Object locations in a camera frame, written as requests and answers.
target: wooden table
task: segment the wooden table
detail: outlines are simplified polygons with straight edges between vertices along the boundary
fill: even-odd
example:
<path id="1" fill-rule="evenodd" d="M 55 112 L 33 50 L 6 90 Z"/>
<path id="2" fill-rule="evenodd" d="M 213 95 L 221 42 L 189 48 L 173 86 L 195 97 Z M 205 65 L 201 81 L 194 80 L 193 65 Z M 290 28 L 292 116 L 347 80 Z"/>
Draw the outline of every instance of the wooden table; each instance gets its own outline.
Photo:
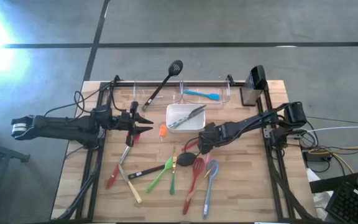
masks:
<path id="1" fill-rule="evenodd" d="M 87 97 L 99 88 L 100 82 L 85 82 L 82 93 Z M 268 81 L 273 107 L 288 102 L 284 82 Z M 86 101 L 86 108 L 96 105 L 97 96 Z M 119 108 L 129 108 L 133 100 L 132 87 L 114 89 L 114 99 Z M 127 174 L 159 166 L 172 155 L 173 150 L 181 153 L 181 147 L 196 134 L 172 134 L 161 140 L 159 126 L 165 123 L 166 107 L 152 108 L 139 113 L 154 122 L 153 130 L 141 135 L 126 157 L 123 168 Z M 257 114 L 257 107 L 243 107 L 240 104 L 239 87 L 231 88 L 231 99 L 223 109 L 206 110 L 207 123 L 221 124 L 225 121 L 240 121 Z M 211 194 L 209 217 L 202 219 L 202 211 L 208 181 L 204 181 L 195 193 L 187 215 L 182 215 L 183 204 L 193 179 L 190 167 L 177 167 L 175 194 L 169 194 L 172 173 L 163 175 L 153 191 L 146 193 L 147 186 L 158 172 L 132 180 L 143 202 L 137 204 L 122 176 L 116 178 L 114 185 L 106 190 L 115 165 L 124 152 L 125 131 L 108 131 L 104 147 L 103 163 L 99 179 L 98 196 L 94 210 L 94 222 L 268 222 L 277 221 L 270 184 L 269 170 L 265 155 L 261 129 L 244 133 L 231 144 L 211 151 L 213 159 L 219 161 L 219 172 L 214 179 Z M 67 153 L 78 148 L 77 142 L 70 142 Z M 196 147 L 189 151 L 196 152 Z M 78 193 L 83 175 L 86 151 L 78 151 L 64 163 L 57 191 L 52 218 L 62 214 Z M 306 176 L 305 165 L 300 149 L 292 146 L 285 149 L 285 165 L 291 191 L 311 214 L 316 216 L 313 196 Z"/>

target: blue spoon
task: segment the blue spoon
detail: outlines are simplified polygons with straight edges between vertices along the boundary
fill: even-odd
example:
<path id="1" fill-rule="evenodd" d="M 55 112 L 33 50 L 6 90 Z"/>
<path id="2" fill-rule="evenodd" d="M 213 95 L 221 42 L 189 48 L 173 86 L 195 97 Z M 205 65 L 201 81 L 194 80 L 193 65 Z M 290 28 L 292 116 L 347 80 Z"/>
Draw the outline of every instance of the blue spoon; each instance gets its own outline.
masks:
<path id="1" fill-rule="evenodd" d="M 211 170 L 209 173 L 209 184 L 208 184 L 208 190 L 206 192 L 205 202 L 204 202 L 204 212 L 203 212 L 203 219 L 206 219 L 208 217 L 208 211 L 209 211 L 209 198 L 211 196 L 211 188 L 212 188 L 212 181 L 214 180 L 214 177 L 218 173 L 219 170 L 219 162 L 216 159 L 211 159 L 208 163 L 206 170 Z"/>
<path id="2" fill-rule="evenodd" d="M 185 90 L 187 94 L 199 95 L 199 96 L 206 96 L 211 100 L 219 100 L 219 94 L 217 93 L 200 93 L 197 91 Z"/>

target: concrete floor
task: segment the concrete floor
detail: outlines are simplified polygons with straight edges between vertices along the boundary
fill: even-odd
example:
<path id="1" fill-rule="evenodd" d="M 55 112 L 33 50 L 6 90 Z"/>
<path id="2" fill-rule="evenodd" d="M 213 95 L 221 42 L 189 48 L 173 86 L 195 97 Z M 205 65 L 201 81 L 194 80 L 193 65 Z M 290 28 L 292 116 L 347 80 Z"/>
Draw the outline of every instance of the concrete floor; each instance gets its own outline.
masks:
<path id="1" fill-rule="evenodd" d="M 0 44 L 92 43 L 102 5 L 103 0 L 0 1 Z M 358 42 L 358 0 L 111 1 L 101 42 Z M 71 103 L 90 52 L 0 49 L 0 145 L 31 154 L 27 164 L 10 164 L 0 189 L 0 223 L 48 220 L 67 142 L 15 141 L 10 122 Z M 116 74 L 161 80 L 175 59 L 183 60 L 181 77 L 187 80 L 220 80 L 229 73 L 245 79 L 261 64 L 268 79 L 285 81 L 291 101 L 303 102 L 315 128 L 358 126 L 358 47 L 99 49 L 90 80 Z M 358 146 L 358 129 L 318 136 L 322 145 Z M 358 154 L 344 159 L 358 171 Z M 333 162 L 318 175 L 341 171 Z"/>

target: white container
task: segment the white container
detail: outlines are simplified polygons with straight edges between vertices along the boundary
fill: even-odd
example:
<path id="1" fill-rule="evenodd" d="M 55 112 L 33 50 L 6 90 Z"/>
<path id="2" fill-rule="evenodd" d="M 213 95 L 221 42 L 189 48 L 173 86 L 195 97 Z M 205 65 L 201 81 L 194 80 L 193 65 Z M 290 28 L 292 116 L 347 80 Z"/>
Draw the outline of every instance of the white container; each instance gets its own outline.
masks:
<path id="1" fill-rule="evenodd" d="M 171 104 L 167 106 L 167 128 L 169 124 L 172 124 L 179 119 L 188 116 L 194 109 L 203 106 L 201 104 Z M 197 133 L 202 131 L 205 127 L 205 110 L 185 121 L 175 129 L 168 128 L 171 133 Z"/>

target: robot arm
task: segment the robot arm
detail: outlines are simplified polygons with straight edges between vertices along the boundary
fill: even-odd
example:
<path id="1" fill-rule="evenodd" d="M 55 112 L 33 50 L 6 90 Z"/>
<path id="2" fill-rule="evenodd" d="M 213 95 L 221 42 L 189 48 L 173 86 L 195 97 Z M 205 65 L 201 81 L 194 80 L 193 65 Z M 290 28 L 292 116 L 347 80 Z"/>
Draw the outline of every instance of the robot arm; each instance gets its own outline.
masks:
<path id="1" fill-rule="evenodd" d="M 278 111 L 284 110 L 284 119 L 279 119 Z M 198 134 L 198 149 L 206 154 L 213 147 L 225 146 L 241 136 L 241 134 L 264 126 L 277 124 L 269 135 L 272 145 L 284 145 L 287 135 L 293 128 L 300 128 L 307 122 L 301 102 L 284 103 L 278 108 L 244 119 L 239 122 L 225 122 L 219 126 L 210 123 Z"/>
<path id="2" fill-rule="evenodd" d="M 44 116 L 25 116 L 12 120 L 12 137 L 16 140 L 29 140 L 37 137 L 75 140 L 85 148 L 92 149 L 99 144 L 99 127 L 106 130 L 128 131 L 126 144 L 133 146 L 133 136 L 152 129 L 138 127 L 135 122 L 153 124 L 137 113 L 138 102 L 131 103 L 130 112 L 123 111 L 113 116 L 108 105 L 91 110 L 89 116 L 80 118 L 49 118 Z"/>

